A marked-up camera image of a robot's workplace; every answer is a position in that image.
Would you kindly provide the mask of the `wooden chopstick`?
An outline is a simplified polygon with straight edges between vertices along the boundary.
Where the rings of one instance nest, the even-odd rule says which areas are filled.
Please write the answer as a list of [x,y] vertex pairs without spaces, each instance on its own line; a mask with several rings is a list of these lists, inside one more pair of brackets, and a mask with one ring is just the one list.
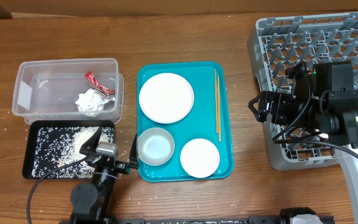
[[215,98],[215,115],[216,115],[216,134],[219,133],[219,123],[218,123],[218,86],[217,86],[217,75],[216,69],[214,69],[214,98]]
[[218,94],[218,140],[221,142],[221,96],[220,96],[220,79],[217,77],[217,94]]

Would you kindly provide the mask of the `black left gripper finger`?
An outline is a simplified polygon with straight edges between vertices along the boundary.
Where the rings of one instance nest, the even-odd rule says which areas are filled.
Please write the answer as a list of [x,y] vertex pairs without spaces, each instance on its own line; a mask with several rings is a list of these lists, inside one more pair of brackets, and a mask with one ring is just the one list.
[[102,127],[99,127],[96,132],[85,143],[82,144],[80,147],[80,154],[88,156],[92,152],[96,152],[102,130]]
[[129,154],[129,167],[131,169],[139,168],[139,157],[137,152],[137,134],[134,136],[134,140],[132,142],[131,151]]

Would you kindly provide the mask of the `white tissue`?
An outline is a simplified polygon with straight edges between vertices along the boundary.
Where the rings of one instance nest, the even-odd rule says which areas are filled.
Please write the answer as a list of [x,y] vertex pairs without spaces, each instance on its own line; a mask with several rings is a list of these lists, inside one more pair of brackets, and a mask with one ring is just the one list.
[[115,97],[101,97],[98,92],[90,88],[86,93],[80,93],[75,101],[78,111],[85,112],[89,117],[96,117],[104,109],[104,105],[109,101],[115,101]]

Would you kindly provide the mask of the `red snack wrapper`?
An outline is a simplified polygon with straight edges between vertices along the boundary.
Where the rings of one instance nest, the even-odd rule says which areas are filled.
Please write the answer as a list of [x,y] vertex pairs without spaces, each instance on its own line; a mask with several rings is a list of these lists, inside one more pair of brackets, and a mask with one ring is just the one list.
[[107,98],[115,95],[115,90],[109,89],[105,86],[102,86],[97,81],[93,72],[88,72],[85,74],[85,79],[89,85],[103,98]]

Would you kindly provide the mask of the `grey bowl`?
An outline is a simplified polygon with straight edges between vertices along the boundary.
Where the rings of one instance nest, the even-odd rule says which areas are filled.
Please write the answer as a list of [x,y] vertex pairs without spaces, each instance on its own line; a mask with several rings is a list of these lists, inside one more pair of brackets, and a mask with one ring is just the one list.
[[163,128],[149,128],[137,138],[139,159],[151,166],[166,163],[175,150],[172,135]]

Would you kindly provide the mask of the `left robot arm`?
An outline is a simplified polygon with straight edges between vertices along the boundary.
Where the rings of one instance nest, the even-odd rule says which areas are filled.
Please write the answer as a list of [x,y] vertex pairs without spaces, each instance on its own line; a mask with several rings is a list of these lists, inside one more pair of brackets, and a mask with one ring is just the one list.
[[139,168],[137,136],[132,142],[129,161],[119,161],[118,146],[100,141],[99,128],[81,147],[85,162],[94,168],[91,182],[80,183],[71,192],[73,206],[70,223],[119,223],[108,213],[114,185],[119,174],[130,174],[131,169]]

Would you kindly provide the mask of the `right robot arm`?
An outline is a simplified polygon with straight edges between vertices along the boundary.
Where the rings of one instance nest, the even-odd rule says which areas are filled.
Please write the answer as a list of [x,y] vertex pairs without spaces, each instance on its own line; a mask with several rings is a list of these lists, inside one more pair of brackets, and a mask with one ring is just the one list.
[[304,61],[285,70],[293,81],[291,93],[261,91],[249,101],[258,122],[270,119],[284,129],[272,137],[289,147],[325,146],[335,151],[358,223],[358,91],[350,62]]

